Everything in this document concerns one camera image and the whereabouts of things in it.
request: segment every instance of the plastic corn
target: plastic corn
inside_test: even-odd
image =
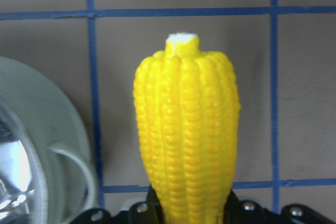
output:
[[[141,157],[165,224],[223,223],[234,177],[236,77],[223,53],[198,44],[193,34],[170,35],[135,73]]]

